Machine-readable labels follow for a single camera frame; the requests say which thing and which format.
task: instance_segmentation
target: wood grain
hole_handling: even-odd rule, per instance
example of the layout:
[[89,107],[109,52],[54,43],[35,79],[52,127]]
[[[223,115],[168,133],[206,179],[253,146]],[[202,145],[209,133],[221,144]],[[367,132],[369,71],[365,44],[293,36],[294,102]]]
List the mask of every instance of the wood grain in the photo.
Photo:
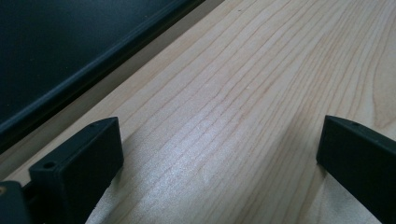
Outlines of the wood grain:
[[326,114],[396,139],[396,2],[226,0],[7,179],[120,118],[89,223],[376,223],[315,156]]

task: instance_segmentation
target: wooden board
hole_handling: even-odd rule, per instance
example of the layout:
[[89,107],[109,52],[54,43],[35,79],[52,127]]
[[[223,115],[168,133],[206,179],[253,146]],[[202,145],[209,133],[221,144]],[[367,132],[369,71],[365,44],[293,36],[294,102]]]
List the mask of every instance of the wooden board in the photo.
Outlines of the wooden board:
[[120,118],[89,223],[376,223],[317,166],[324,116],[396,139],[396,2],[226,0],[7,179]]

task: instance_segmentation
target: black object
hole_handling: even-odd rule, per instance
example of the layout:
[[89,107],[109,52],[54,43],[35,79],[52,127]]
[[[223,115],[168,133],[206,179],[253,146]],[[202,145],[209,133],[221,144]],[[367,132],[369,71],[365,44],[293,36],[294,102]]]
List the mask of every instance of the black object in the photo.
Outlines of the black object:
[[326,116],[317,161],[383,223],[396,223],[396,142]]
[[0,223],[84,223],[122,164],[118,119],[96,121],[35,163],[23,189],[0,182]]
[[0,153],[204,1],[2,1]]

